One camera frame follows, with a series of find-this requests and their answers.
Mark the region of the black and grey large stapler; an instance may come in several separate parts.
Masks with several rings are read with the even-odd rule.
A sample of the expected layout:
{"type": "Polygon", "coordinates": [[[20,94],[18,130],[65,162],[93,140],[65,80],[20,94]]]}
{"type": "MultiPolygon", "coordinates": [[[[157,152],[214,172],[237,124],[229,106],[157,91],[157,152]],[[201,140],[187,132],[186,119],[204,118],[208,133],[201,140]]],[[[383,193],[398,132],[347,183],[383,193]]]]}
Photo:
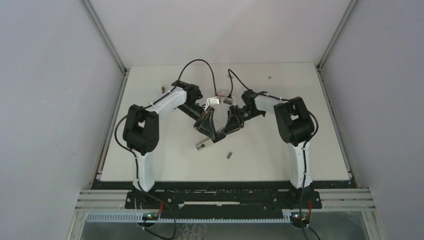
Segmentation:
{"type": "Polygon", "coordinates": [[[197,151],[201,151],[201,150],[209,147],[210,145],[213,145],[213,144],[223,140],[226,136],[227,136],[227,134],[225,132],[219,132],[215,136],[215,139],[211,139],[210,137],[206,137],[203,140],[201,140],[200,142],[198,142],[195,145],[195,148],[196,148],[197,151]]]}

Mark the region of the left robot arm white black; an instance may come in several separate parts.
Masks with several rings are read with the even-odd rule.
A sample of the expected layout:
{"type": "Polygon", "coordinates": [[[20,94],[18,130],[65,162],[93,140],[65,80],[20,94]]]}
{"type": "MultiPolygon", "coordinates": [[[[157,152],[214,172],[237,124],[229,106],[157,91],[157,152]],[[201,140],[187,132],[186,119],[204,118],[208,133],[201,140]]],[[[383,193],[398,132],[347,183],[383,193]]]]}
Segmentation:
{"type": "Polygon", "coordinates": [[[152,152],[159,143],[161,120],[174,109],[179,109],[195,121],[193,127],[207,137],[206,143],[211,144],[225,137],[225,133],[215,129],[213,120],[213,106],[220,104],[219,97],[210,97],[205,106],[200,106],[197,100],[203,95],[197,85],[177,80],[171,86],[170,90],[147,106],[132,105],[123,118],[125,149],[135,155],[136,180],[133,185],[140,190],[136,200],[145,209],[153,207],[157,200],[156,194],[150,190],[155,184],[152,152]]]}

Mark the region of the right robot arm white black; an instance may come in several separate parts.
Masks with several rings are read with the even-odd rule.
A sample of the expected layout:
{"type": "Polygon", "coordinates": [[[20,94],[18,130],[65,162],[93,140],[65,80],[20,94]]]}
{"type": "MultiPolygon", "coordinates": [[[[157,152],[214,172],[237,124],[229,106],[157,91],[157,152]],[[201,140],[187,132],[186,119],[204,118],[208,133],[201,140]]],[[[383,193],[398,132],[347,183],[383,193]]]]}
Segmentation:
{"type": "Polygon", "coordinates": [[[267,113],[275,116],[278,134],[289,146],[292,166],[291,185],[296,189],[289,194],[289,203],[302,208],[309,201],[308,193],[302,188],[312,183],[309,170],[309,146],[315,134],[311,112],[300,97],[285,99],[268,94],[266,91],[246,90],[242,94],[243,107],[232,105],[227,111],[227,122],[218,131],[227,136],[244,127],[246,121],[267,113]]]}

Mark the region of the red white staple box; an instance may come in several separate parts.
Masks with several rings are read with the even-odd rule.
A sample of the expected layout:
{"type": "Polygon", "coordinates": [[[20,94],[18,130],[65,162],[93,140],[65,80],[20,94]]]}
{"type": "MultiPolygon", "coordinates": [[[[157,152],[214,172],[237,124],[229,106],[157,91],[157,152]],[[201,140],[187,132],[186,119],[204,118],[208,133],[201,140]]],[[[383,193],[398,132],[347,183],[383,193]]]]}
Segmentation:
{"type": "Polygon", "coordinates": [[[229,90],[225,90],[225,89],[218,89],[216,92],[218,97],[227,97],[230,94],[229,90]]]}

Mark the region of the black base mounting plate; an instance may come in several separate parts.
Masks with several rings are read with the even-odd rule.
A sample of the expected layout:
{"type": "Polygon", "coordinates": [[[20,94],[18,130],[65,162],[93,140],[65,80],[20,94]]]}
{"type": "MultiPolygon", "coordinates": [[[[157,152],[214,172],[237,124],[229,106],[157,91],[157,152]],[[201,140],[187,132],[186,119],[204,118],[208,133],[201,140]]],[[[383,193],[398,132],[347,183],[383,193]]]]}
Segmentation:
{"type": "Polygon", "coordinates": [[[157,182],[148,193],[132,182],[96,181],[92,190],[123,190],[125,209],[159,210],[163,217],[234,219],[252,210],[258,218],[277,216],[278,210],[309,210],[323,207],[320,190],[355,189],[355,182],[314,181],[304,189],[294,189],[289,181],[247,182],[157,182]]]}

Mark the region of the aluminium front rail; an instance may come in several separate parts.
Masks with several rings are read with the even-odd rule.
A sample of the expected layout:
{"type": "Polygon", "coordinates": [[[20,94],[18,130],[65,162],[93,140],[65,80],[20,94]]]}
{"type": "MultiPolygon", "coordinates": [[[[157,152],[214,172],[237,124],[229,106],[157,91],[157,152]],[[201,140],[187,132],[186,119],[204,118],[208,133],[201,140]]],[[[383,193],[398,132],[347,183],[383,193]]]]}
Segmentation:
{"type": "Polygon", "coordinates": [[[157,190],[152,196],[136,196],[131,190],[82,190],[78,196],[77,211],[124,211],[131,209],[136,200],[144,210],[160,206],[182,209],[188,206],[261,207],[264,210],[305,211],[371,211],[376,210],[371,193],[365,188],[318,189],[302,199],[291,196],[287,190],[157,190]]]}

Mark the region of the aluminium frame corner post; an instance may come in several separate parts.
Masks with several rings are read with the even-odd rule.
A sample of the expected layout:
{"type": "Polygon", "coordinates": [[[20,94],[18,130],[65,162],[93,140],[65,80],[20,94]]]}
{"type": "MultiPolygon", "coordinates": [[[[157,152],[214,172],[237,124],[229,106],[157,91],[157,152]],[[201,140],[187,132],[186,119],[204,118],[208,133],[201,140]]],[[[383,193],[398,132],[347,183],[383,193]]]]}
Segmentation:
{"type": "Polygon", "coordinates": [[[106,28],[104,27],[100,17],[97,14],[97,11],[95,10],[92,2],[90,0],[79,0],[81,3],[83,9],[85,10],[88,18],[92,22],[95,30],[97,31],[97,34],[99,35],[100,39],[102,40],[103,44],[105,45],[107,51],[109,52],[110,56],[112,57],[113,61],[117,65],[120,72],[125,75],[127,73],[127,68],[125,67],[121,57],[119,56],[109,34],[107,33],[106,28]]]}

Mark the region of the right aluminium frame post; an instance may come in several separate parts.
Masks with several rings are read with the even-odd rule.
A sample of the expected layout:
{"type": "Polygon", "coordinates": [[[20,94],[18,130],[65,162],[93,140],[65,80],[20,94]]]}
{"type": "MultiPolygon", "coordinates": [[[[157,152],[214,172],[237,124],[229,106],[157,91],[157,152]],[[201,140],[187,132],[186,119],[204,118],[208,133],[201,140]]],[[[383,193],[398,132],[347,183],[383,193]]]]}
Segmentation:
{"type": "Polygon", "coordinates": [[[318,64],[316,65],[316,69],[318,72],[321,72],[324,68],[326,62],[328,61],[328,58],[334,49],[339,37],[341,36],[343,30],[346,27],[346,24],[348,23],[348,20],[350,19],[353,11],[355,10],[357,4],[359,3],[359,0],[350,0],[347,8],[345,9],[342,18],[340,19],[339,23],[337,24],[337,27],[332,34],[332,37],[330,38],[329,43],[327,44],[324,53],[322,54],[318,64]]]}

